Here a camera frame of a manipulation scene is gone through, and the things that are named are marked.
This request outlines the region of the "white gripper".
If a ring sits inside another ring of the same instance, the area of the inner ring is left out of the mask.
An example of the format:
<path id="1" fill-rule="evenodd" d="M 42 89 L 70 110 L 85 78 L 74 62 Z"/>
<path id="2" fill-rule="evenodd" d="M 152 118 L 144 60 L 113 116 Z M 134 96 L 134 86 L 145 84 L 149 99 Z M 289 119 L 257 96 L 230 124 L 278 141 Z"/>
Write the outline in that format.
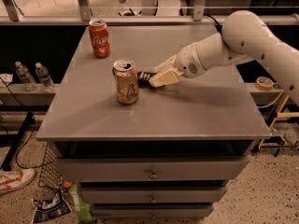
<path id="1" fill-rule="evenodd" d="M 152 87 L 158 88 L 164 85 L 171 85 L 179 82 L 179 78 L 194 78 L 206 72 L 202 65 L 197 43 L 194 42 L 183 48 L 178 54 L 171 56 L 154 68 L 155 75 L 149 79 Z"/>

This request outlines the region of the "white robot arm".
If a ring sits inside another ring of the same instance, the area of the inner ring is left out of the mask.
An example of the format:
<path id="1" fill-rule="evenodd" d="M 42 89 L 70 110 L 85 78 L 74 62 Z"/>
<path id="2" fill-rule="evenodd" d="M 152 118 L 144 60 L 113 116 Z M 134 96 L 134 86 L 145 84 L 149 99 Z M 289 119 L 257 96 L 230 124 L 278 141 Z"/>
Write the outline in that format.
<path id="1" fill-rule="evenodd" d="M 254 13 L 229 15 L 219 33 L 193 42 L 154 69 L 155 88 L 194 78 L 207 70 L 254 60 L 299 105 L 299 50 L 277 38 Z"/>

